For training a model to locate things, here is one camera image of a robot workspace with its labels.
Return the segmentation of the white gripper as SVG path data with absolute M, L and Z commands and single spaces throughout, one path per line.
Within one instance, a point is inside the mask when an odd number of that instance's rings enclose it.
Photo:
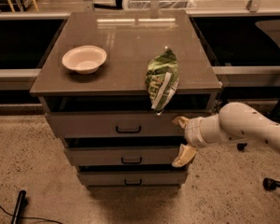
M 172 123 L 185 129 L 184 137 L 189 143 L 189 145 L 180 145 L 178 155 L 172 163 L 173 167 L 178 168 L 193 160 L 197 154 L 197 148 L 207 147 L 211 144 L 207 138 L 207 126 L 210 121 L 208 118 L 202 117 L 188 119 L 184 116 L 177 116 L 172 119 Z

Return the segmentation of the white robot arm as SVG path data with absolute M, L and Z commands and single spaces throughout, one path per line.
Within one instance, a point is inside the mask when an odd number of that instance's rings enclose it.
M 255 140 L 280 154 L 280 123 L 267 119 L 243 103 L 229 103 L 217 114 L 205 118 L 188 119 L 178 116 L 172 123 L 184 129 L 187 141 L 185 145 L 180 145 L 178 155 L 172 163 L 174 167 L 190 163 L 199 148 L 221 142 Z

